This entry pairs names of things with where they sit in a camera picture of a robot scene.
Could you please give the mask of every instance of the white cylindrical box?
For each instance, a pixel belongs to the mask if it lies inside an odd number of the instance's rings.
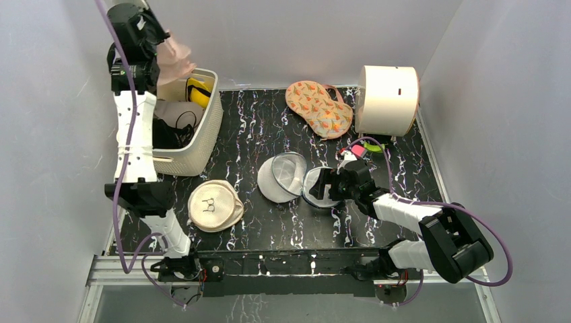
[[[357,133],[404,136],[418,107],[413,67],[363,66],[355,105]]]

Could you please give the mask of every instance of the grey wall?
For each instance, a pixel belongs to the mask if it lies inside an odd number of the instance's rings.
[[[569,322],[571,3],[466,0],[422,78],[421,111],[452,200],[507,241],[503,322]],[[505,273],[501,251],[487,268]]]
[[[74,322],[110,229],[116,116],[92,1],[0,2],[0,313]]]
[[[150,1],[223,89],[356,84],[362,65],[421,75],[461,0]]]

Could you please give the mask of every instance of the floor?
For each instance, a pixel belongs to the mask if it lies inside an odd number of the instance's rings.
[[[354,104],[355,89],[341,88],[343,99]],[[316,209],[304,199],[275,204],[257,190],[257,170],[268,158],[295,151],[303,155],[308,169],[335,167],[336,152],[358,136],[353,129],[340,139],[321,141],[305,121],[285,103],[285,90],[221,92],[224,117],[217,144],[205,171],[197,177],[162,176],[176,191],[175,211],[186,233],[200,251],[293,250],[381,247],[413,234],[393,223],[361,214],[352,202],[333,210]],[[395,190],[402,196],[441,201],[437,183],[416,123],[404,137],[389,146]],[[382,154],[370,154],[371,174],[377,185],[388,186]],[[227,180],[244,203],[241,222],[231,229],[207,234],[189,223],[188,198],[206,180]],[[149,233],[146,225],[127,216],[121,236],[124,249],[134,251]],[[151,242],[144,250],[155,250]],[[112,247],[110,254],[115,254]]]
[[[152,286],[105,287],[95,322],[482,323],[471,283],[426,284],[409,305],[393,309],[350,295],[237,295],[203,298],[186,311]]]

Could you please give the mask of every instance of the white wall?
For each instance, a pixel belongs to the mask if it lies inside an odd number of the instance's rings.
[[[185,296],[180,290],[175,295]],[[425,284],[417,299],[396,310],[380,306],[373,298],[350,294],[260,294],[205,297],[185,312],[173,308],[153,286],[108,286],[101,295],[95,322],[482,323],[485,317],[470,284]]]
[[[356,84],[362,65],[422,74],[461,0],[150,1],[224,89]]]
[[[466,0],[421,81],[421,111],[453,201],[506,240],[503,322],[569,322],[571,3]],[[487,268],[505,273],[501,251]]]
[[[0,313],[74,322],[110,229],[111,39],[92,1],[0,2]]]

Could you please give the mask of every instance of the pink glove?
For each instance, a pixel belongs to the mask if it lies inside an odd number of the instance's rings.
[[[158,85],[189,76],[196,67],[196,64],[190,62],[190,55],[191,49],[177,43],[172,33],[169,38],[159,44],[157,46],[157,64],[160,68]]]

